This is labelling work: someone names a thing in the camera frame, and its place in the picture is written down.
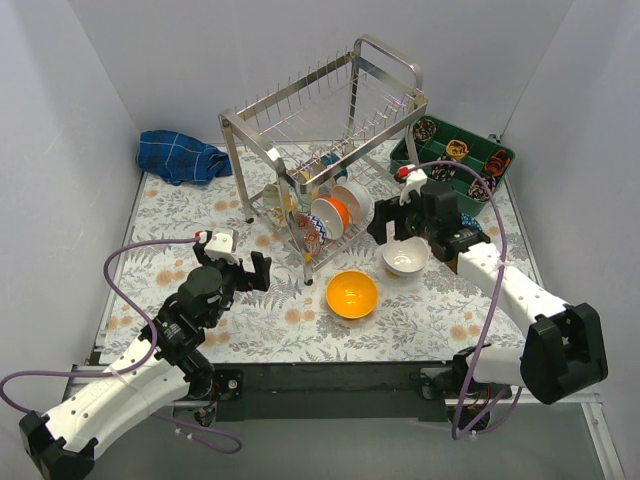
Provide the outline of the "blue zigzag patterned bowl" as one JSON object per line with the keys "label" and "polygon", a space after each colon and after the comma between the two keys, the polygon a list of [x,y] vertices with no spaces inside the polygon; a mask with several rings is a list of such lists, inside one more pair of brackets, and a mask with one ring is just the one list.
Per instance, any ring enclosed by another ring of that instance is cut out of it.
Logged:
{"label": "blue zigzag patterned bowl", "polygon": [[304,239],[310,246],[322,247],[325,244],[327,240],[326,228],[315,215],[302,214],[299,227],[304,231]]}

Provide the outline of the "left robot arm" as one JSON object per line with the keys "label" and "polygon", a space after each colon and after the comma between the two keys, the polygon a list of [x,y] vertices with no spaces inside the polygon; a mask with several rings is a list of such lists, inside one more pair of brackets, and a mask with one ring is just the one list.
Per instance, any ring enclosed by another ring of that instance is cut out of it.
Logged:
{"label": "left robot arm", "polygon": [[84,479],[121,435],[167,403],[210,395],[215,369],[200,353],[238,292],[265,292],[271,259],[252,252],[253,268],[197,244],[199,267],[169,296],[125,352],[96,379],[45,413],[19,422],[26,453],[45,479]]}

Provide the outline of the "white bowl red diamond pattern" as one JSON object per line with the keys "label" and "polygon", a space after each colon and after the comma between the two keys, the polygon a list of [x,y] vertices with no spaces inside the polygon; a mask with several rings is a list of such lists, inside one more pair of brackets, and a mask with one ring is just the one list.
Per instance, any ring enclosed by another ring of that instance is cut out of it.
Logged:
{"label": "white bowl red diamond pattern", "polygon": [[481,224],[471,215],[461,212],[460,213],[461,226],[465,230],[469,230],[473,233],[482,233],[483,227]]}

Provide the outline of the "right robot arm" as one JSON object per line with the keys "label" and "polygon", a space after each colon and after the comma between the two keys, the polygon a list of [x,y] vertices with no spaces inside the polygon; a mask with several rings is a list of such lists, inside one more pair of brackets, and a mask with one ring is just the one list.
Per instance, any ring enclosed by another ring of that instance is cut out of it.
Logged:
{"label": "right robot arm", "polygon": [[497,245],[464,220],[450,188],[406,186],[401,195],[377,201],[367,227],[377,244],[386,243],[389,224],[396,240],[425,239],[437,260],[491,297],[524,336],[521,348],[482,341],[456,354],[445,389],[471,398],[488,384],[524,387],[550,405],[607,378],[597,311],[569,304],[507,264]]}

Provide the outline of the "yellow bowl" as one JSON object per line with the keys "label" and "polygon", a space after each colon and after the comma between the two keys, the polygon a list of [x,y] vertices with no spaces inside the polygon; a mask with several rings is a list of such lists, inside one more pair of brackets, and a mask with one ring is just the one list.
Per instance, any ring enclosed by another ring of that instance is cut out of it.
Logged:
{"label": "yellow bowl", "polygon": [[374,311],[379,293],[369,275],[358,270],[347,270],[329,280],[325,296],[335,314],[347,320],[357,320]]}

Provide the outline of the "plain white ribbed bowl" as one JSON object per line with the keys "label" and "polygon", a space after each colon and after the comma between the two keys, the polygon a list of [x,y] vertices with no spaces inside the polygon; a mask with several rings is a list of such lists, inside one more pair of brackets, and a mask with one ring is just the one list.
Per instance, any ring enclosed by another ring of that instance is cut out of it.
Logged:
{"label": "plain white ribbed bowl", "polygon": [[399,276],[421,272],[427,265],[429,256],[427,243],[418,237],[404,241],[390,238],[382,250],[385,267]]}

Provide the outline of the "orange and white bowl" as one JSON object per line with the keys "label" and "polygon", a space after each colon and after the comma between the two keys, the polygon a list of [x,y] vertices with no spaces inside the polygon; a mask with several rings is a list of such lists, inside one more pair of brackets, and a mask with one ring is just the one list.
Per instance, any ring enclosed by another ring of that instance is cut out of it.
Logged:
{"label": "orange and white bowl", "polygon": [[322,222],[329,240],[340,239],[349,226],[347,207],[333,197],[315,199],[311,204],[311,214]]}

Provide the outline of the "white grey-rimmed bowl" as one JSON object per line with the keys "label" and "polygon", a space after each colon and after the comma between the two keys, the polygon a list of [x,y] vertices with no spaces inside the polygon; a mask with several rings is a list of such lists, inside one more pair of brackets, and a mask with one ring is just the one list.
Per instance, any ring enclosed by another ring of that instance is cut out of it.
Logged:
{"label": "white grey-rimmed bowl", "polygon": [[369,191],[357,181],[346,181],[336,185],[331,190],[331,196],[342,202],[349,212],[351,223],[362,223],[373,207],[373,200]]}

